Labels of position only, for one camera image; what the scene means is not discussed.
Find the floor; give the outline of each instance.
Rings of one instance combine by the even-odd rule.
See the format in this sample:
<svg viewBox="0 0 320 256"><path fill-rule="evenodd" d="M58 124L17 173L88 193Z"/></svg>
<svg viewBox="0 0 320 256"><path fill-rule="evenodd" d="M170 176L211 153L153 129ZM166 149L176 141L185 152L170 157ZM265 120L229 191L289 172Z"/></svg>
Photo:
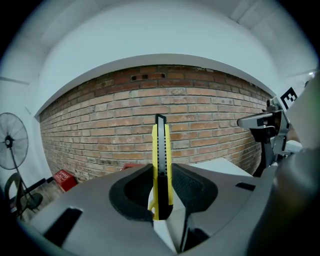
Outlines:
<svg viewBox="0 0 320 256"><path fill-rule="evenodd" d="M39 207L35 209L34 212L28 208L23 212L22 220L25 222L29 222L39 211L62 195L62 191L54 180L50 183L44 183L32 190L31 194L34 193L40 193L43 196L43 199Z"/></svg>

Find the fan grille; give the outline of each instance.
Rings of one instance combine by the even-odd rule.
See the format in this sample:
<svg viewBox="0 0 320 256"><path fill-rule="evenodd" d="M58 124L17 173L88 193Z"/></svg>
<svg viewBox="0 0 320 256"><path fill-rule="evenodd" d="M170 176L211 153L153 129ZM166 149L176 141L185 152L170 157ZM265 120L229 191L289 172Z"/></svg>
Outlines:
<svg viewBox="0 0 320 256"><path fill-rule="evenodd" d="M19 167L27 156L28 146L27 130L20 118L12 113L0 114L0 167L7 170Z"/></svg>

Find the white table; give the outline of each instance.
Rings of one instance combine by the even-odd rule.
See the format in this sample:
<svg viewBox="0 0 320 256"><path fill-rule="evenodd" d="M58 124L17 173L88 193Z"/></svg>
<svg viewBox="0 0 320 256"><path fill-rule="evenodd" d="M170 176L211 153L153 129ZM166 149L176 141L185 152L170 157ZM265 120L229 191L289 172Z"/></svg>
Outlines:
<svg viewBox="0 0 320 256"><path fill-rule="evenodd" d="M206 161L206 162L200 162L200 163L194 163L190 164L191 166L206 169L208 171L214 171L218 173L223 174L232 174L232 175L240 175L240 176L250 176L249 173L242 170L232 162L229 162L228 160L224 158L217 158L214 160Z"/></svg>

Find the yellow utility knife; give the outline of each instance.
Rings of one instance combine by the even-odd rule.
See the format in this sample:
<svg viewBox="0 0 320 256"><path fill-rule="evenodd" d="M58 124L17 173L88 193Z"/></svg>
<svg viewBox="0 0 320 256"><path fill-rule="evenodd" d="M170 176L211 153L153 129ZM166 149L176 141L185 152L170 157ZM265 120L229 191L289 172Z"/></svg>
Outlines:
<svg viewBox="0 0 320 256"><path fill-rule="evenodd" d="M166 220L173 209L170 133L167 119L155 115L152 128L153 200L148 210L154 208L153 220Z"/></svg>

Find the white ceiling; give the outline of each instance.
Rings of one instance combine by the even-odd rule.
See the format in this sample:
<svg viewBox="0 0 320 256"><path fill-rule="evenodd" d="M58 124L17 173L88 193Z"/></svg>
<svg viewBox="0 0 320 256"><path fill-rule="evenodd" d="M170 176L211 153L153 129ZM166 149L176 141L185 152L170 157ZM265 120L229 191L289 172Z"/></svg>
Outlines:
<svg viewBox="0 0 320 256"><path fill-rule="evenodd" d="M47 54L57 42L85 20L120 2L124 0L47 0L30 16L19 34ZM273 56L280 76L292 78L317 68L318 58L313 48L277 2L198 0L197 3L218 10L250 30ZM290 62L294 65L288 64L288 56L291 56Z"/></svg>

